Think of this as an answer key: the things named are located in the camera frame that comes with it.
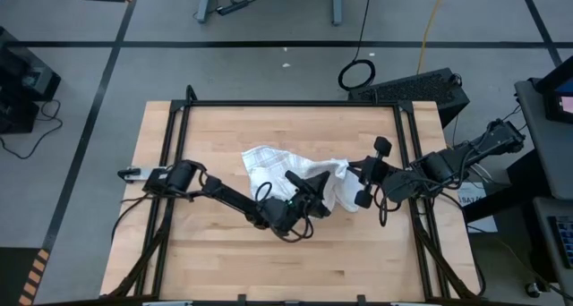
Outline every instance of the white cloth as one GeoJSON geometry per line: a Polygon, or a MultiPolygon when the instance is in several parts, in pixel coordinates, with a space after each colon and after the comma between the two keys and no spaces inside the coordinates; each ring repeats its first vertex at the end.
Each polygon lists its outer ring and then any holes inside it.
{"type": "MultiPolygon", "coordinates": [[[[302,179],[329,171],[330,177],[323,192],[324,206],[332,211],[335,203],[338,202],[349,212],[358,210],[355,205],[355,195],[363,186],[358,182],[356,175],[346,170],[348,161],[345,159],[313,162],[285,150],[259,146],[243,153],[243,163],[251,179],[253,198],[263,183],[271,182],[272,190],[269,197],[290,200],[295,194],[296,187],[285,177],[285,172],[288,170],[302,179]]],[[[266,187],[261,189],[259,200],[267,190],[266,187]]]]}

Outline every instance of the black metal frame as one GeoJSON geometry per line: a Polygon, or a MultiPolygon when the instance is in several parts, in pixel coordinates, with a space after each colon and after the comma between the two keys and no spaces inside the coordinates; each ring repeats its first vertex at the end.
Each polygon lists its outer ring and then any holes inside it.
{"type": "MultiPolygon", "coordinates": [[[[166,133],[163,141],[163,146],[161,150],[161,156],[159,160],[159,164],[161,166],[167,165],[167,157],[169,150],[171,148],[171,140],[173,138],[173,131],[175,128],[175,117],[176,114],[181,108],[183,109],[183,117],[182,122],[179,128],[179,135],[177,137],[177,147],[175,150],[175,162],[182,159],[183,156],[183,148],[185,142],[185,135],[187,132],[187,125],[191,113],[192,106],[353,106],[353,107],[372,107],[372,106],[379,106],[379,107],[391,107],[394,113],[395,118],[395,125],[398,134],[398,147],[400,149],[400,156],[402,157],[402,165],[403,167],[407,167],[409,163],[407,147],[406,147],[406,136],[404,131],[404,125],[402,123],[401,118],[401,110],[404,109],[407,113],[410,133],[412,142],[414,144],[415,149],[415,156],[420,157],[422,155],[422,150],[420,147],[420,140],[417,133],[417,128],[415,124],[415,117],[414,117],[414,110],[412,106],[412,102],[398,102],[398,101],[385,101],[385,102],[348,102],[348,101],[268,101],[268,100],[198,100],[195,96],[194,92],[192,91],[191,87],[187,88],[187,99],[186,100],[172,100],[171,106],[169,108],[169,117],[167,118],[167,128],[166,133]]],[[[169,199],[167,200],[166,210],[164,217],[171,218],[173,216],[175,200],[169,199]]],[[[418,207],[414,199],[410,200],[410,214],[412,220],[418,215],[418,207]]],[[[150,246],[151,239],[153,238],[153,234],[155,232],[156,224],[157,224],[157,216],[158,216],[158,209],[159,209],[159,202],[154,200],[151,204],[150,208],[150,216],[148,219],[147,229],[145,233],[145,241],[143,244],[143,249],[145,250],[150,246]]],[[[428,217],[428,229],[431,234],[432,240],[436,247],[440,249],[440,239],[438,237],[438,229],[435,224],[435,216],[433,214],[432,208],[430,207],[429,203],[425,206],[425,213],[428,217]]],[[[169,229],[167,229],[167,236],[166,239],[161,243],[159,246],[158,252],[158,263],[155,268],[155,274],[153,278],[153,286],[151,290],[151,295],[159,296],[161,283],[163,279],[163,271],[165,267],[165,258],[167,255],[167,243],[168,243],[168,235],[169,229]]],[[[420,242],[418,238],[415,237],[415,246],[417,251],[417,258],[418,264],[420,267],[420,277],[422,280],[422,287],[423,287],[423,295],[425,300],[428,300],[433,297],[432,293],[432,283],[429,275],[427,258],[425,254],[425,250],[423,244],[420,242]]],[[[146,274],[147,271],[143,271],[140,276],[138,277],[136,286],[135,286],[135,295],[142,295],[143,293],[143,286],[145,284],[146,274]]],[[[440,291],[441,296],[449,298],[449,289],[448,289],[448,282],[445,279],[445,276],[441,273],[438,269],[438,276],[440,279],[440,291]]]]}

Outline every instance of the wheel caster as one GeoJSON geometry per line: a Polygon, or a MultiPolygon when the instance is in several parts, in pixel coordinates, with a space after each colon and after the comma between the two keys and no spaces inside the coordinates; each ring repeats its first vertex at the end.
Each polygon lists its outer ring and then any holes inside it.
{"type": "Polygon", "coordinates": [[[527,296],[531,298],[539,298],[539,296],[541,296],[541,292],[539,291],[539,287],[537,287],[536,283],[527,284],[525,289],[527,296]]]}

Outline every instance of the yellow cable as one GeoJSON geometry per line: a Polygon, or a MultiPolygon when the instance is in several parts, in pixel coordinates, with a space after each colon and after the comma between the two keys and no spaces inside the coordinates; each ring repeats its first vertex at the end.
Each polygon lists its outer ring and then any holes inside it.
{"type": "Polygon", "coordinates": [[[433,18],[436,16],[436,12],[438,12],[438,7],[440,6],[441,0],[436,0],[436,5],[433,6],[432,15],[430,15],[430,20],[428,21],[428,25],[426,26],[426,31],[423,33],[423,40],[422,40],[422,49],[420,50],[420,59],[418,60],[418,70],[415,74],[420,74],[420,70],[422,69],[423,63],[423,54],[426,50],[426,39],[428,38],[428,32],[430,31],[430,27],[433,23],[433,18]]]}

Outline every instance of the wooden table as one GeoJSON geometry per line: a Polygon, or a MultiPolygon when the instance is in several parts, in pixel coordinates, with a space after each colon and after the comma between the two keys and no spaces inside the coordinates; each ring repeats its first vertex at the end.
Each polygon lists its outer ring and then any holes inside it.
{"type": "MultiPolygon", "coordinates": [[[[168,108],[168,102],[147,104],[134,166],[157,165],[168,108]]],[[[443,149],[435,104],[415,103],[415,118],[423,152],[443,149]]],[[[403,121],[412,159],[405,115],[403,121]]],[[[270,145],[317,161],[359,160],[374,154],[376,136],[385,136],[393,144],[385,160],[401,166],[391,108],[193,107],[184,159],[203,163],[210,174],[249,195],[241,158],[247,149],[270,145]]],[[[141,187],[142,183],[128,184],[124,197],[140,197],[141,187]]],[[[117,228],[102,293],[115,288],[139,258],[149,208],[148,201],[142,203],[117,228]]],[[[389,222],[382,228],[374,206],[356,213],[338,206],[330,217],[314,222],[311,240],[289,244],[271,231],[253,228],[242,214],[215,200],[178,200],[160,297],[233,301],[246,293],[250,301],[350,302],[365,294],[371,302],[423,301],[408,209],[406,201],[399,211],[389,214],[389,222]]],[[[437,199],[435,215],[444,257],[477,293],[479,283],[460,211],[447,200],[437,199]]],[[[428,260],[433,293],[440,295],[429,254],[428,260]]],[[[150,263],[150,269],[154,267],[155,260],[150,263]]],[[[148,276],[146,292],[150,292],[151,282],[152,276],[148,276]]]]}

